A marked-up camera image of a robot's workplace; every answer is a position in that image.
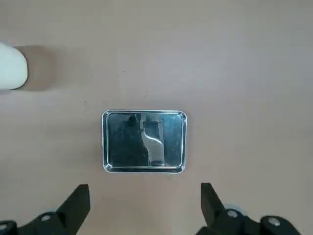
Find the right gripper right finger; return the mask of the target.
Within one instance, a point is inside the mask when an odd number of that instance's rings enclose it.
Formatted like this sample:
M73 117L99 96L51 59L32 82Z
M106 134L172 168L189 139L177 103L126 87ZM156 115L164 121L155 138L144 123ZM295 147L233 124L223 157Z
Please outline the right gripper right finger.
M206 226L198 235L300 235L282 217L266 215L256 222L236 209L225 208L210 183L201 183L201 211Z

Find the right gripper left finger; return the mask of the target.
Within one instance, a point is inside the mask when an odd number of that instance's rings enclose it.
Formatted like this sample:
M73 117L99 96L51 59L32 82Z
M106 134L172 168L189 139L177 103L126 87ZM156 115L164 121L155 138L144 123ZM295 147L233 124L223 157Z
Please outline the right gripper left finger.
M2 235L75 235L90 211L90 193L87 184L80 184L55 211L38 215L18 227L14 220L2 220Z

